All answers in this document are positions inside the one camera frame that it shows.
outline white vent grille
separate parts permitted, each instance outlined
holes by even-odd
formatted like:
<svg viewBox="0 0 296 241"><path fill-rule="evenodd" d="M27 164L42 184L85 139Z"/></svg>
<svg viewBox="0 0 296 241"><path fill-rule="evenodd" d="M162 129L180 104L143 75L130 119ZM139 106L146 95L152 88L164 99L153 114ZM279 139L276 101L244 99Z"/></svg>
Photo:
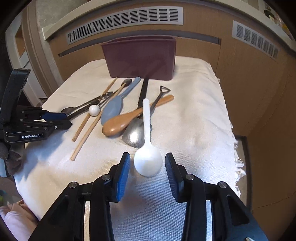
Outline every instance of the white vent grille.
<svg viewBox="0 0 296 241"><path fill-rule="evenodd" d="M183 25L183 8L175 6L141 7L116 12L92 20L66 34L68 44L115 28L144 24Z"/></svg>
<svg viewBox="0 0 296 241"><path fill-rule="evenodd" d="M278 56L279 50L271 41L237 21L233 21L232 37L253 46L272 58L276 59Z"/></svg>

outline blue rice paddle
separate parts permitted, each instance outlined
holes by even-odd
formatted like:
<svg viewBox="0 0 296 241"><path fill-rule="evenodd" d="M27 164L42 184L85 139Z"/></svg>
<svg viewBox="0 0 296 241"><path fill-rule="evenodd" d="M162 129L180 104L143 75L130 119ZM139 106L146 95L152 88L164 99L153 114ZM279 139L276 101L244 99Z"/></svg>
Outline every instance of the blue rice paddle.
<svg viewBox="0 0 296 241"><path fill-rule="evenodd" d="M102 125L104 125L107 120L120 114L123 107L123 98L131 92L131 90L140 82L140 80L140 77L135 78L135 80L126 88L126 90L122 94L117 95L106 104L105 108L102 110Z"/></svg>

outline wooden chopstick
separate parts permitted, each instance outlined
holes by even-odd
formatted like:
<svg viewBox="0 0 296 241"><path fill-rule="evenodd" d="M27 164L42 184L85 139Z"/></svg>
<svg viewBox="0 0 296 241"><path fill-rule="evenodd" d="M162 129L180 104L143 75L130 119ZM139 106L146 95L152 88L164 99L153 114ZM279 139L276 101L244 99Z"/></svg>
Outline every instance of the wooden chopstick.
<svg viewBox="0 0 296 241"><path fill-rule="evenodd" d="M116 93L110 98L110 101L116 97L124 88L124 86L126 85L126 83L124 83L117 91ZM87 132L84 134L84 136L82 137L81 141L79 142L79 144L77 145L76 149L74 150L74 153L71 156L71 160L75 161L79 151L81 150L83 144L86 142L87 138L89 137L89 135L91 134L92 130L95 128L95 126L97 125L97 123L99 122L99 120L101 119L102 116L102 111L99 113L99 115L96 117L96 119L94 120L94 122L91 124L91 126L89 127L89 129L87 130Z"/></svg>
<svg viewBox="0 0 296 241"><path fill-rule="evenodd" d="M107 93L108 90L112 87L112 85L115 83L115 81L117 80L117 77L108 85L108 87L105 89L105 91L103 92L103 94ZM78 130L76 131L75 135L72 138L72 141L76 141L78 136L80 135L82 129L85 127L87 121L90 118L90 113L87 113L86 117L84 118L83 122L81 123L81 125L79 126Z"/></svg>

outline countertop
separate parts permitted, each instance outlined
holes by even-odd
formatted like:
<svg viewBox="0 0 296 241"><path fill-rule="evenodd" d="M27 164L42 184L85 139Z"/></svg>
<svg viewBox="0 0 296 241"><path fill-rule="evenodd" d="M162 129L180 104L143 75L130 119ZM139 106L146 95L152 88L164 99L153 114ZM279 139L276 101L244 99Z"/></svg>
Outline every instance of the countertop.
<svg viewBox="0 0 296 241"><path fill-rule="evenodd" d="M99 9L103 7L104 5L120 2L121 0L91 0L78 8L74 9L70 13L68 13L66 16L61 18L59 21L57 21L54 24L51 24L49 26L46 26L42 29L44 39L48 39L51 35L53 35L55 32L57 32L62 27L66 26L70 22L74 21L75 19L79 18L82 15L85 15L89 12L92 12L96 9ZM211 2L211 3L217 3L222 6L229 7L231 9L234 9L238 12L242 12L246 15L249 15L250 17L256 19L263 25L265 25L267 28L269 28L272 32L274 32L276 35L278 35L292 50L296 52L296 41L291 40L286 33L282 30L281 27L276 25L273 21L271 21L267 16L265 16L263 13L261 13L259 10L255 9L251 5L240 1L240 0L211 0L211 1L204 1L204 2Z"/></svg>

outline maroon storage bin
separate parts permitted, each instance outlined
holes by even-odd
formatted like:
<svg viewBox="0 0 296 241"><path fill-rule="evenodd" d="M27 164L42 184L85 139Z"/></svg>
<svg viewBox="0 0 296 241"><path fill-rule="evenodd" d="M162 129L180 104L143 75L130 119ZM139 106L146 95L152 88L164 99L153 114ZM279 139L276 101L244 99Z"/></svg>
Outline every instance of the maroon storage bin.
<svg viewBox="0 0 296 241"><path fill-rule="evenodd" d="M176 39L170 36L117 38L102 44L111 77L173 78Z"/></svg>

